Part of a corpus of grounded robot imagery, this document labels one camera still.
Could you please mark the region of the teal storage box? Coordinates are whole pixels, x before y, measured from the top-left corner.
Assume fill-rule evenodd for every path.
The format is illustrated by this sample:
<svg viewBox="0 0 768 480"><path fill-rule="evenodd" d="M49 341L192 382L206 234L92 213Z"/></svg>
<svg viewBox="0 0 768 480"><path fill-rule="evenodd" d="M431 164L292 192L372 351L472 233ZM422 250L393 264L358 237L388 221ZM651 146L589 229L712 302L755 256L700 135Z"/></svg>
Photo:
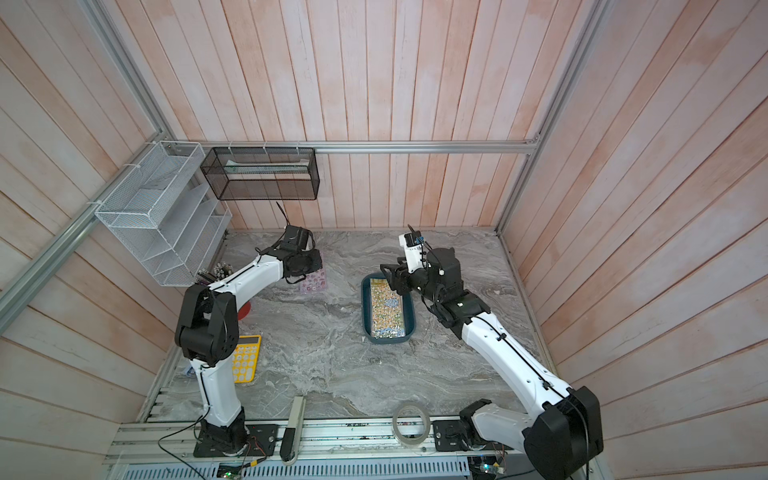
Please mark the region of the teal storage box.
<svg viewBox="0 0 768 480"><path fill-rule="evenodd" d="M362 307L362 324L368 339L374 344L398 344L404 343L410 339L415 331L416 319L414 312L413 300L410 294L400 295L403 305L403 314L405 320L405 336L401 338L374 338L371 335L370 316L371 316L371 304L370 304L370 285L369 281L372 278L385 279L383 273L377 272L367 275L361 282L361 307Z"/></svg>

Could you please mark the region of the pink sticker sheet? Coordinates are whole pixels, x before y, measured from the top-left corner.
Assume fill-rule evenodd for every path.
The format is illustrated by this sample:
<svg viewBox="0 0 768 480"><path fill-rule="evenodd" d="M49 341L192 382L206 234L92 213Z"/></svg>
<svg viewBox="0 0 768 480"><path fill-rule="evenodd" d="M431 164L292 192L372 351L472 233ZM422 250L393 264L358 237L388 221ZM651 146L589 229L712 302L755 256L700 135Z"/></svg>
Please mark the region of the pink sticker sheet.
<svg viewBox="0 0 768 480"><path fill-rule="evenodd" d="M327 286L328 282L324 268L307 274L299 283L300 293L304 295L323 292L327 289Z"/></svg>

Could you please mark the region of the colourful small sticker sheet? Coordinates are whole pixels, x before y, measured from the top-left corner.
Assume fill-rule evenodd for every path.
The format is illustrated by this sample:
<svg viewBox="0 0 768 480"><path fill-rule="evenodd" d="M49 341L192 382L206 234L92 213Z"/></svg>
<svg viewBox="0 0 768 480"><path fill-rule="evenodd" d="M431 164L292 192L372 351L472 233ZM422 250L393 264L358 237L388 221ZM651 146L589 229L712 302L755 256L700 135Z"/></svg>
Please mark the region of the colourful small sticker sheet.
<svg viewBox="0 0 768 480"><path fill-rule="evenodd" d="M370 285L371 335L374 338L405 336L405 320L401 296L391 290L385 279L372 278Z"/></svg>

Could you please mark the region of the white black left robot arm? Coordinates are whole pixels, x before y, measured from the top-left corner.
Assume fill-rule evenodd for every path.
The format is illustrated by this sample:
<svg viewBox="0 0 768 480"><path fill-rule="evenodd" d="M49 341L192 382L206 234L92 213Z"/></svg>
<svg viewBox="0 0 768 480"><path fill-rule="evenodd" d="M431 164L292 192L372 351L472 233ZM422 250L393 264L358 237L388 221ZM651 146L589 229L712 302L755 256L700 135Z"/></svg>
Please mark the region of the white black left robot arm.
<svg viewBox="0 0 768 480"><path fill-rule="evenodd" d="M245 411L232 371L239 342L238 312L254 296L280 280L298 283L322 268L313 233L287 225L271 246L222 280L194 284L185 291L175 343L190 362L203 400L201 437L228 456L248 443Z"/></svg>

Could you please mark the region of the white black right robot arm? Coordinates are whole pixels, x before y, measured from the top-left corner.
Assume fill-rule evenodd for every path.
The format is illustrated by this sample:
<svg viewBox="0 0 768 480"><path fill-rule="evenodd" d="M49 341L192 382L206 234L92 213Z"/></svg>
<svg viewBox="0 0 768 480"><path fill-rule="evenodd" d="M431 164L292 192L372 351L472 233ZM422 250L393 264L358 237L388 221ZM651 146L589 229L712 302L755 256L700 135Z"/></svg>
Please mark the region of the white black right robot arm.
<svg viewBox="0 0 768 480"><path fill-rule="evenodd" d="M544 479L587 473L604 449L600 403L587 387L572 388L546 369L501 324L491 307L466 289L452 248L404 256L380 267L391 290L418 294L445 328L479 353L514 392L516 412L480 399L459 413L457 444L500 443L524 453Z"/></svg>

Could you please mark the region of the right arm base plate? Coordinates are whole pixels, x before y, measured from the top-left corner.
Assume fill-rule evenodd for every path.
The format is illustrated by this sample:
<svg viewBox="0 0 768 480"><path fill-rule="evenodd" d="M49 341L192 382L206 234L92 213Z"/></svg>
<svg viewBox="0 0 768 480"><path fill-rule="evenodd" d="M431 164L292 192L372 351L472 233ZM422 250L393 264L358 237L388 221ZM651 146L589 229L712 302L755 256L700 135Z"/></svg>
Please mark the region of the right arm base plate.
<svg viewBox="0 0 768 480"><path fill-rule="evenodd" d="M435 420L431 425L438 452L510 451L507 445L480 440L460 419Z"/></svg>

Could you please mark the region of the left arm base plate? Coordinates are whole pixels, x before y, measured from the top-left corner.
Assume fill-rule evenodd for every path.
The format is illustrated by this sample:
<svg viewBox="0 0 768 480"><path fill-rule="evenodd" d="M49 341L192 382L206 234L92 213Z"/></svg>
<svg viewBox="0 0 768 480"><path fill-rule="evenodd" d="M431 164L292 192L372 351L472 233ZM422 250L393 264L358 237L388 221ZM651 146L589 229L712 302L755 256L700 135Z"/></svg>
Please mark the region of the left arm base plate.
<svg viewBox="0 0 768 480"><path fill-rule="evenodd" d="M277 434L277 424L219 427L203 421L193 456L212 458L247 454L269 457L274 453Z"/></svg>

